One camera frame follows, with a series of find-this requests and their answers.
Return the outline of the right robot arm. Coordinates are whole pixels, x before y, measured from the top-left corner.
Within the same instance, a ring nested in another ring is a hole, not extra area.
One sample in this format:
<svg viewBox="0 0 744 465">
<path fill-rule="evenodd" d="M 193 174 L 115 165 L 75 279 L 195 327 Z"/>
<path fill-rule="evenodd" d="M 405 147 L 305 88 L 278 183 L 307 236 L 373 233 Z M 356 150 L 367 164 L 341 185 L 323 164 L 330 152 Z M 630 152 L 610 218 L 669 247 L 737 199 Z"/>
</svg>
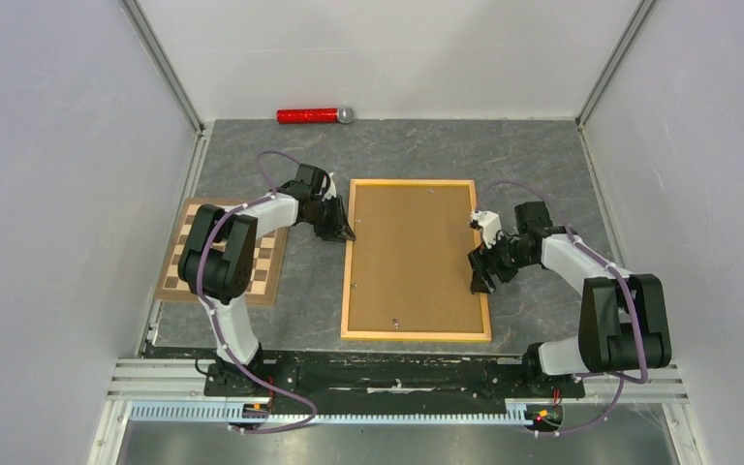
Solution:
<svg viewBox="0 0 744 465">
<path fill-rule="evenodd" d="M 470 290 L 492 294 L 498 284 L 538 265 L 555 272 L 580 296 L 576 335 L 531 345 L 520 380 L 534 395 L 555 388 L 560 376 L 611 374 L 646 382 L 652 369 L 672 360 L 664 288 L 648 273 L 618 267 L 588 247 L 569 227 L 555 225 L 542 201 L 514 210 L 516 231 L 503 229 L 500 216 L 474 210 L 469 226 L 480 244 L 467 256 Z"/>
</svg>

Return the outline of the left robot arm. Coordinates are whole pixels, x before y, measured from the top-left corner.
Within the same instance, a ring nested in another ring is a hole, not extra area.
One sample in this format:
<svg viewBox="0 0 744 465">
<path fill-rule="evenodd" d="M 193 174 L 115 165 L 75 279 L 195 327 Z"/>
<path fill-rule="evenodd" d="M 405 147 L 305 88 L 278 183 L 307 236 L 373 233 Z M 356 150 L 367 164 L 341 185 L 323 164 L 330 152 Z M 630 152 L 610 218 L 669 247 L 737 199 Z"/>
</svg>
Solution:
<svg viewBox="0 0 744 465">
<path fill-rule="evenodd" d="M 259 198 L 221 207 L 203 204 L 195 214 L 178 264 L 179 279 L 201 302 L 216 338 L 216 354 L 231 365 L 229 384 L 243 395 L 259 392 L 264 368 L 253 361 L 261 344 L 246 304 L 254 250 L 260 237 L 306 224 L 324 241 L 354 241 L 333 175 L 302 164 L 294 178 Z"/>
</svg>

